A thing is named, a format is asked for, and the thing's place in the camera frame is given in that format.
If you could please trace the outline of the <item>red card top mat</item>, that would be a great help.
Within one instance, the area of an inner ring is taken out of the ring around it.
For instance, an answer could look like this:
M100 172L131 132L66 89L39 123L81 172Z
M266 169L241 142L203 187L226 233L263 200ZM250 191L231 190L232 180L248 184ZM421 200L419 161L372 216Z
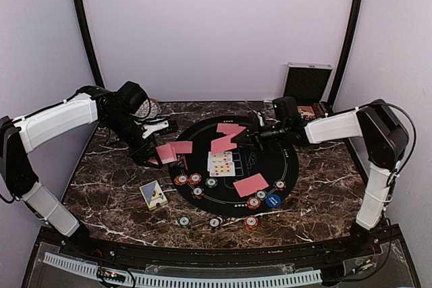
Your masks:
M242 133L246 129L245 126L241 126L235 123L218 123L217 124L217 133L228 135L238 135Z

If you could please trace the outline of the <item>red card mat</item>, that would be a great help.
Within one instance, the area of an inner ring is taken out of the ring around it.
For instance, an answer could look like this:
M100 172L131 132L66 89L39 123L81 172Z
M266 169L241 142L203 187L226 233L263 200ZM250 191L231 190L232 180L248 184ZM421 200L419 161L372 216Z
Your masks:
M257 173L245 179L235 181L234 187L238 195L243 198L255 194L259 190L266 189L269 187L269 184L260 173Z
M241 126L235 123L218 123L217 124L217 133L228 135L238 135L242 133L246 129L245 126Z

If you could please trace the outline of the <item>red playing card deck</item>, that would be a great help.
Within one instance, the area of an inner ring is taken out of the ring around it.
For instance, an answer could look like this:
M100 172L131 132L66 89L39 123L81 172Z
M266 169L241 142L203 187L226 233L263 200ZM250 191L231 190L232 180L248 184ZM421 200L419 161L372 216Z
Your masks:
M157 154L163 164L177 161L176 151L170 144L156 147Z

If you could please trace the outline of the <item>blue small blind button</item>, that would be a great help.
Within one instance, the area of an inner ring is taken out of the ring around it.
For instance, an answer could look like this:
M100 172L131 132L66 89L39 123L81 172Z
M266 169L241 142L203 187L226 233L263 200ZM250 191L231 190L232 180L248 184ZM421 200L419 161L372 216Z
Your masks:
M270 208L278 208L281 205L281 198L277 194L270 194L266 197L265 202Z

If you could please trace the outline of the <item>green poker chip stack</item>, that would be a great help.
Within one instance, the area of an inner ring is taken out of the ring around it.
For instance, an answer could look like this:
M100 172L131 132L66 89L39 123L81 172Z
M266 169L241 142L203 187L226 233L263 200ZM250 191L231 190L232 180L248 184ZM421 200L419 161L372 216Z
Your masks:
M187 217L187 216L181 216L179 219L178 219L178 225L181 227L181 228L190 228L191 227L191 224L192 224L192 220L191 220L191 218L190 217Z

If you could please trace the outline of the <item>red poker chip stack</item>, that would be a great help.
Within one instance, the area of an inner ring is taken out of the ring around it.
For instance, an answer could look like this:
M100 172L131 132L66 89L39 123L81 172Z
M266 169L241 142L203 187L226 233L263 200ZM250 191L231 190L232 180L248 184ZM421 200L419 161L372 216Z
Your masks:
M255 216L248 216L244 219L244 228L247 230L255 230L259 225L259 220Z

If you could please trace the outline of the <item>brown poker chip stack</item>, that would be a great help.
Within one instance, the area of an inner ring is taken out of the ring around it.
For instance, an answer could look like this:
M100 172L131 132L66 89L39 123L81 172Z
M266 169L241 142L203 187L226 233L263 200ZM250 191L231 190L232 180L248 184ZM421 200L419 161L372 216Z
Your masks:
M222 226L223 219L221 217L212 217L209 219L209 226L212 229L218 229Z

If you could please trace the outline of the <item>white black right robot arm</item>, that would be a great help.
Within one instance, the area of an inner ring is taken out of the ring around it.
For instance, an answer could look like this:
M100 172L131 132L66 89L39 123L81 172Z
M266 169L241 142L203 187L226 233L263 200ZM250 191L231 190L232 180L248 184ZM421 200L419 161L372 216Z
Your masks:
M284 138L291 144L320 144L330 140L361 137L370 162L364 198L355 223L371 230L391 202L396 179L408 161L405 153L409 135L393 112L394 105L382 99L303 121L295 98L273 100L276 123L266 124L260 113L249 113L249 126L232 143L262 149L266 141Z

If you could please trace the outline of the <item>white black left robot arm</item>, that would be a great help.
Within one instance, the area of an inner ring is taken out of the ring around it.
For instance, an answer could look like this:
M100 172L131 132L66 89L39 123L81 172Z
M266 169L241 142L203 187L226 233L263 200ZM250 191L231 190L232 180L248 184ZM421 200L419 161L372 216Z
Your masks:
M82 223L35 173L30 155L46 143L84 125L102 123L127 144L136 165L155 157L155 140L138 125L135 112L148 98L134 82L119 90L84 86L60 103L16 117L1 118L1 176L7 190L65 237L80 232Z

